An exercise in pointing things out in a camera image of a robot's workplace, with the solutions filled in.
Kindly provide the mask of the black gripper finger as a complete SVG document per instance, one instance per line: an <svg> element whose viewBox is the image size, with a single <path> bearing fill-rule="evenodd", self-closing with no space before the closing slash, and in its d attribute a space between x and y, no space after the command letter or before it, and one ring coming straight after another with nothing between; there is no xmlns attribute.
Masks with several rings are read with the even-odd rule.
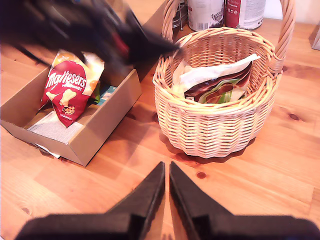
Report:
<svg viewBox="0 0 320 240"><path fill-rule="evenodd" d="M112 9L109 18L113 23L109 44L111 64L137 64L180 49L178 44L142 27L130 9L125 11L124 20Z"/></svg>
<svg viewBox="0 0 320 240"><path fill-rule="evenodd" d="M189 240L211 240L210 215L232 213L202 191L175 162L169 166L169 191Z"/></svg>
<svg viewBox="0 0 320 240"><path fill-rule="evenodd" d="M165 163L159 162L126 197L106 212L108 240L143 240L165 193Z"/></svg>

